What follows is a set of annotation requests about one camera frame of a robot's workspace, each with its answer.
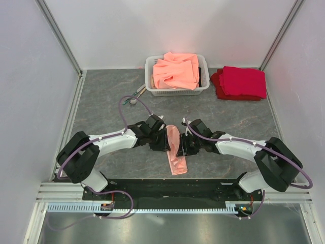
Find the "light pink satin napkin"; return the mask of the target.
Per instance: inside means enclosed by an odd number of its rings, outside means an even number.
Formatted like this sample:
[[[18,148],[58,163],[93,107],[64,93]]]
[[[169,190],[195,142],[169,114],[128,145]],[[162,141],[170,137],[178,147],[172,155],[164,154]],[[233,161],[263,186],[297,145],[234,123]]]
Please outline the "light pink satin napkin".
[[[167,151],[167,157],[172,175],[185,174],[188,171],[186,159],[184,156],[177,156],[180,146],[180,133],[176,126],[168,125],[167,140],[170,150]]]

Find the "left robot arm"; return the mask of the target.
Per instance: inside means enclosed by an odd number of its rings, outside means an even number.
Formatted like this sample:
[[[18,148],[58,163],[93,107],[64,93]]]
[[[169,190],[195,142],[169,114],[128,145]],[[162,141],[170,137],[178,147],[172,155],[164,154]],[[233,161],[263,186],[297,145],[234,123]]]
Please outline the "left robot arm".
[[[105,176],[94,169],[99,157],[122,149],[148,144],[153,151],[170,150],[163,116],[152,114],[146,121],[127,126],[117,132],[87,135],[77,132],[56,157],[60,165],[57,178],[64,172],[72,183],[82,183],[91,188],[101,200],[111,196],[111,187]]]

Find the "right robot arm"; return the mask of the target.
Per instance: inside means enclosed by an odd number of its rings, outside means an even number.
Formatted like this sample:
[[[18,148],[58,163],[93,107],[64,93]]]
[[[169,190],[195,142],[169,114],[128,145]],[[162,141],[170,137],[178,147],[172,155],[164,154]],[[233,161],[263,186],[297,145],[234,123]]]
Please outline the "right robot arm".
[[[183,125],[186,131],[180,135],[179,157],[196,155],[204,149],[209,153],[231,155],[256,163],[257,170],[242,173],[232,188],[233,196],[238,200],[244,200],[262,188],[285,192],[303,168],[300,160],[277,137],[254,141],[222,131],[212,132],[201,119],[189,124],[183,122]]]

